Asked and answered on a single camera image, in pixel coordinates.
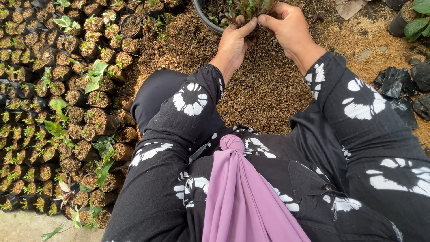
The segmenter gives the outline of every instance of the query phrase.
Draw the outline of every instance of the person's right hand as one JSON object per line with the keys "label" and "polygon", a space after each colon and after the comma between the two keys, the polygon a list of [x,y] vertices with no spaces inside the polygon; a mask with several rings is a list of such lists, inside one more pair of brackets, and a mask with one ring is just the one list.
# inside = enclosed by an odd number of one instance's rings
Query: person's right hand
{"label": "person's right hand", "polygon": [[285,55],[294,60],[302,75],[326,52],[312,40],[300,8],[278,2],[273,8],[277,18],[260,15],[259,24],[272,30]]}

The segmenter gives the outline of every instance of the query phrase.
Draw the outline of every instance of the person's left hand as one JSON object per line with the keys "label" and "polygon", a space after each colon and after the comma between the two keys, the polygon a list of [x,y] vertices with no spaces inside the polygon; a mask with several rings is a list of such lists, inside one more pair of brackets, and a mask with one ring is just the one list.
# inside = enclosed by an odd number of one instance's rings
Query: person's left hand
{"label": "person's left hand", "polygon": [[237,25],[230,25],[224,30],[218,52],[215,58],[209,62],[221,71],[225,85],[227,85],[233,72],[242,64],[245,51],[255,43],[255,41],[245,41],[244,38],[257,26],[257,17],[251,19],[247,24],[245,24],[246,21],[243,16],[236,17],[236,21]]}

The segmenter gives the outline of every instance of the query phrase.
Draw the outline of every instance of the hand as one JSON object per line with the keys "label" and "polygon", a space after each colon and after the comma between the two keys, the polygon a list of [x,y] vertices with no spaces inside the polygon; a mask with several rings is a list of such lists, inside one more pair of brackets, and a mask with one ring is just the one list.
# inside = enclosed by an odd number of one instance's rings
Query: hand
{"label": "hand", "polygon": [[285,55],[299,67],[302,75],[326,52],[315,44],[307,30],[306,19],[300,8],[278,2],[273,8],[277,18],[260,15],[258,22],[276,35]]}
{"label": "hand", "polygon": [[230,25],[224,30],[218,45],[218,52],[209,62],[221,71],[226,86],[233,72],[242,64],[245,51],[255,43],[255,41],[245,41],[244,38],[257,26],[257,18],[254,17],[245,24],[245,18],[238,16],[236,21],[237,25]]}

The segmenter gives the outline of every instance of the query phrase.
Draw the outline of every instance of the concrete floor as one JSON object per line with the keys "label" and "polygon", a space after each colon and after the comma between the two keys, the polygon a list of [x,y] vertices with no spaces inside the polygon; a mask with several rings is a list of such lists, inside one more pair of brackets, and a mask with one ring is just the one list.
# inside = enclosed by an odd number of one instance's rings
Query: concrete floor
{"label": "concrete floor", "polygon": [[[36,215],[35,212],[0,211],[0,242],[41,242],[42,234],[52,232],[66,221],[63,230],[72,227],[73,222],[61,214],[48,217]],[[100,242],[103,233],[104,229],[71,228],[54,235],[47,242]]]}

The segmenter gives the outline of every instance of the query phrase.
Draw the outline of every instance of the knotted fabric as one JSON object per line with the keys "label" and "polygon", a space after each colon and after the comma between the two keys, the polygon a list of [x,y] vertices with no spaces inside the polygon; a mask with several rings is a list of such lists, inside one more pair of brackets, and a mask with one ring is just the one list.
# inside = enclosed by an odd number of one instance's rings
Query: knotted fabric
{"label": "knotted fabric", "polygon": [[272,186],[243,157],[235,135],[214,153],[203,242],[310,242]]}

